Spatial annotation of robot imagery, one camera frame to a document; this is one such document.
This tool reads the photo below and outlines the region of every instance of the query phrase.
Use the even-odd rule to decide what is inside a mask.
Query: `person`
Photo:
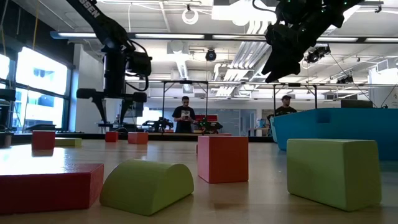
[[[292,97],[285,95],[282,97],[282,106],[276,109],[275,115],[280,116],[280,115],[286,115],[286,114],[291,114],[291,113],[297,113],[297,110],[295,110],[293,107],[290,106],[290,99]]]
[[[177,107],[172,115],[177,122],[176,133],[192,133],[191,124],[195,121],[195,112],[189,107],[189,97],[182,97],[182,106]]]

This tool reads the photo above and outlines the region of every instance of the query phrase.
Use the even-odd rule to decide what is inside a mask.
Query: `pole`
[[[209,99],[209,84],[206,84],[206,119],[207,119],[207,106],[208,106],[208,99]]]
[[[276,90],[274,85],[274,116],[276,116]]]
[[[315,88],[315,109],[318,109],[318,87],[316,85],[313,87]]]
[[[163,82],[163,108],[162,108],[162,117],[164,118],[164,95],[166,94],[166,82]]]

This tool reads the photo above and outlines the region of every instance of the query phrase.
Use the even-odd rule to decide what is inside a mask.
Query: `red cube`
[[[119,133],[117,131],[107,131],[105,134],[106,142],[117,142],[119,140]]]
[[[129,133],[129,144],[148,144],[148,133]]]
[[[211,183],[249,179],[248,137],[199,136],[198,176]]]
[[[33,131],[33,150],[53,150],[55,147],[55,131]]]
[[[2,169],[0,214],[89,208],[101,193],[103,179],[103,164]]]

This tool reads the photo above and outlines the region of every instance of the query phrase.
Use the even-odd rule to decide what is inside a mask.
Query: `shirt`
[[[297,113],[297,110],[295,110],[292,107],[279,107],[278,109],[276,109],[276,116],[281,116],[281,115],[286,115],[286,114],[291,114],[291,113]]]
[[[179,106],[174,110],[172,115],[173,118],[181,118],[181,117],[191,117],[195,119],[195,112],[191,107],[183,107]],[[175,129],[176,133],[192,133],[191,122],[189,121],[178,121],[177,128]]]

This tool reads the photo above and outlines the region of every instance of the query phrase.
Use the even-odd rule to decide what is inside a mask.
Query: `green arch block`
[[[128,160],[105,180],[99,202],[139,215],[152,215],[193,192],[183,164]]]

